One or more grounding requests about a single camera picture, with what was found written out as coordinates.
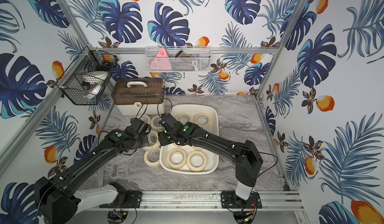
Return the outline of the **white plastic storage tray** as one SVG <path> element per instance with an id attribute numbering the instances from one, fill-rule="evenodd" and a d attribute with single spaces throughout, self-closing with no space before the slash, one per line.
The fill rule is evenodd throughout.
<path id="1" fill-rule="evenodd" d="M 195 104 L 176 105 L 171 115 L 181 123 L 182 136 L 171 143 L 173 135 L 159 133 L 160 165 L 167 171 L 185 175 L 205 175 L 216 170 L 219 155 L 197 146 L 197 141 L 219 134 L 218 114 L 214 108 Z"/>

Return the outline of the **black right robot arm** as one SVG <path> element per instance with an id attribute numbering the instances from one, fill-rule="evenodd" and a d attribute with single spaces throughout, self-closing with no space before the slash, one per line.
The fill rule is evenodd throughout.
<path id="1" fill-rule="evenodd" d="M 235 165 L 238 180 L 235 194 L 239 199 L 248 200 L 256 185 L 263 166 L 263 158 L 256 145 L 246 140 L 244 143 L 224 139 L 209 133 L 197 124 L 182 124 L 171 114 L 160 116 L 163 131 L 159 133 L 161 146 L 172 143 L 178 146 L 202 148 L 226 158 Z"/>

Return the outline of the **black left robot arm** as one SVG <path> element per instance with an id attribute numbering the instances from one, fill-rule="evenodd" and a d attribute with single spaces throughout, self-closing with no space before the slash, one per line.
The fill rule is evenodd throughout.
<path id="1" fill-rule="evenodd" d="M 114 129 L 83 158 L 51 178 L 42 177 L 35 183 L 36 216 L 51 224 L 65 224 L 74 215 L 98 205 L 97 198 L 80 197 L 79 187 L 104 164 L 118 155 L 148 144 L 151 126 L 134 118 L 125 129 Z"/>

